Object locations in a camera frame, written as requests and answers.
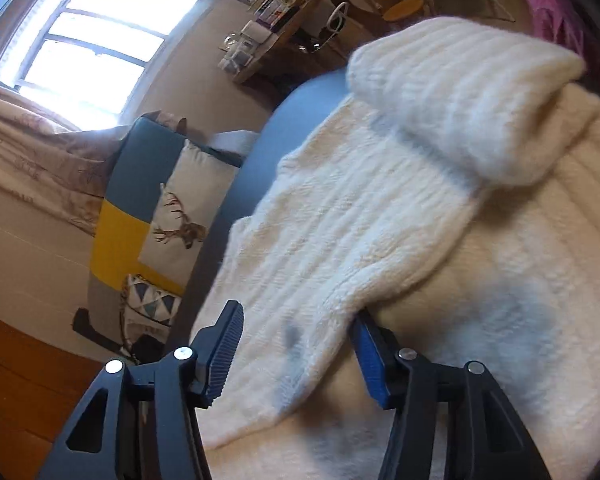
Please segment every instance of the window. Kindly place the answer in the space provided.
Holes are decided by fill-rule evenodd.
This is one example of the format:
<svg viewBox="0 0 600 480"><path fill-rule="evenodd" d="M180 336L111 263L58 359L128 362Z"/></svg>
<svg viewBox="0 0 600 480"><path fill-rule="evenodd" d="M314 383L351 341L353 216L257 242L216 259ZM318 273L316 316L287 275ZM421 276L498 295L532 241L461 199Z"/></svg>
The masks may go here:
<svg viewBox="0 0 600 480"><path fill-rule="evenodd" d="M115 126L195 6L200 0L36 0L0 57L0 80L79 128Z"/></svg>

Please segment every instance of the beige wall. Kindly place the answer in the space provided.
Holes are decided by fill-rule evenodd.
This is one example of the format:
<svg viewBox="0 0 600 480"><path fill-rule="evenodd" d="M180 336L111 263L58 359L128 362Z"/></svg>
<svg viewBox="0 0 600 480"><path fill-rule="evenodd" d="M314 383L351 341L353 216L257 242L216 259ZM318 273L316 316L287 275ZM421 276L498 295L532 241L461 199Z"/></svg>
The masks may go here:
<svg viewBox="0 0 600 480"><path fill-rule="evenodd" d="M251 18L245 4L214 0L154 79L136 115L163 110L186 117L190 126L206 134L259 132L272 110L218 68L224 56L219 49L222 40L229 32L239 32Z"/></svg>

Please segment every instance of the window frame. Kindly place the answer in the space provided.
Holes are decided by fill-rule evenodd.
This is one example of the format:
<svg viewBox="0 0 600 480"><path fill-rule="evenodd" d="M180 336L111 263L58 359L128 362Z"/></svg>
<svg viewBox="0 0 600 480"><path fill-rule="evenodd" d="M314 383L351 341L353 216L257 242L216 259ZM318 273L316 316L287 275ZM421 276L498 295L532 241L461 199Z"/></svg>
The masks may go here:
<svg viewBox="0 0 600 480"><path fill-rule="evenodd" d="M55 40L62 41L64 43L78 44L79 46L90 48L96 53L107 54L109 56L113 56L118 59L131 62L138 66L142 66L143 72L138 78L138 81L136 82L134 88L126 98L125 105L123 106L122 111L120 113L112 114L112 112L110 112L109 110L102 110L100 108L97 108L98 110L106 112L107 114L117 116L118 124L124 124L135 118L134 116L136 114L136 110L141 104L142 99L144 98L155 77L158 75L162 67L168 62L169 58L171 57L171 54L176 49L180 41L183 40L184 36L192 30L195 23L199 19L201 19L206 13L209 12L213 3L213 0L197 0L193 8L183 16L180 22L174 27L174 29L169 34L161 34L160 32L149 30L145 27L125 22L124 20L119 20L116 18L111 18L109 16L97 14L96 12L69 9L67 8L67 4L69 3L69 1L70 0L62 0L61 3L56 7L54 12L49 16L48 20L46 20L45 25L38 32L36 39L34 40L29 51L27 52L27 55L24 57L22 63L20 64L15 79L14 90L19 91L20 88L25 86L28 88L43 89L44 91L53 93L51 89L40 87L39 85L25 81L24 78L26 77L27 72L30 70L31 65L33 64L34 60L36 59L36 56L40 52L43 43L46 40ZM26 6L20 6L19 9L17 9L18 19L14 21L13 27L9 27L6 33L2 35L3 39L0 41L0 60L2 59L2 56L4 55L8 45L13 39L16 31L20 27L20 24L26 18L26 16L31 11L36 2L37 0L28 0ZM142 30L143 32L148 32L149 34L162 38L163 41L160 47L158 47L158 49L152 56L152 58L149 61L143 61L141 59L122 54L121 52L111 50L109 48L102 47L97 44L92 44L86 41L76 40L74 38L68 38L65 36L51 34L49 31L52 25L56 22L56 19L63 12L81 14L83 16L92 16L94 18L107 20L109 22L126 25L127 27L134 28L135 30ZM88 103L85 103L85 105L94 107L93 105Z"/></svg>

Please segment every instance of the ribbed knit texture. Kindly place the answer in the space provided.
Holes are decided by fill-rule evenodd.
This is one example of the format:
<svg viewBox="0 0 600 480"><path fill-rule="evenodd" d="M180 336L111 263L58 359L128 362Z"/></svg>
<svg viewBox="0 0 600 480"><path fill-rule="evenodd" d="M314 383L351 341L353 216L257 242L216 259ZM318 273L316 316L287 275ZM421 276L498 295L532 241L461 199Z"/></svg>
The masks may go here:
<svg viewBox="0 0 600 480"><path fill-rule="evenodd" d="M600 459L600 118L540 184L494 193L428 280L372 311L433 361L484 362L552 478L585 480ZM373 479L393 416L346 344L297 411L206 456L223 480ZM432 480L443 463L435 447Z"/></svg>

